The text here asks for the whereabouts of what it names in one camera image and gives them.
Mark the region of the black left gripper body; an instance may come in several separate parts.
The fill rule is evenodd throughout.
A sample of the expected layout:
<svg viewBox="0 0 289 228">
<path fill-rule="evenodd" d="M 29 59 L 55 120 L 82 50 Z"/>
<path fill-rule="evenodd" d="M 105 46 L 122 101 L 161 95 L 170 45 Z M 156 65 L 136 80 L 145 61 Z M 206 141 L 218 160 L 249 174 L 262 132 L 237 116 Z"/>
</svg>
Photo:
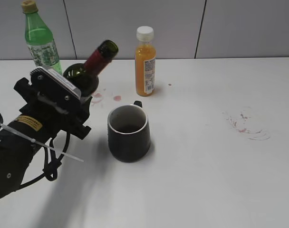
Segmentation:
<svg viewBox="0 0 289 228">
<path fill-rule="evenodd" d="M 21 114 L 13 120 L 13 128 L 36 140 L 48 140 L 63 130 L 83 140 L 91 128 L 84 126 L 89 117 L 90 101 L 79 104 L 75 111 L 62 113 L 56 104 L 39 93 L 28 79 L 20 79 L 14 86 L 27 102 L 20 109 Z"/>
</svg>

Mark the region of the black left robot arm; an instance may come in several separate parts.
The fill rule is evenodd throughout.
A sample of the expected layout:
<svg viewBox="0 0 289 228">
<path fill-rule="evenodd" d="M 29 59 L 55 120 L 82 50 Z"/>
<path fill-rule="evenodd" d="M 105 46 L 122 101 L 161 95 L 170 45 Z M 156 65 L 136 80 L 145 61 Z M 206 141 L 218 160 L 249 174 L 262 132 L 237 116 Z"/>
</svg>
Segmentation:
<svg viewBox="0 0 289 228">
<path fill-rule="evenodd" d="M 0 199 L 42 178 L 54 181 L 70 136 L 83 140 L 91 130 L 83 125 L 89 118 L 90 98 L 73 105 L 72 93 L 48 79 L 29 84 L 22 78 L 14 89 L 27 104 L 8 125 L 0 123 Z M 22 183 L 26 169 L 41 148 L 45 151 L 43 173 Z"/>
</svg>

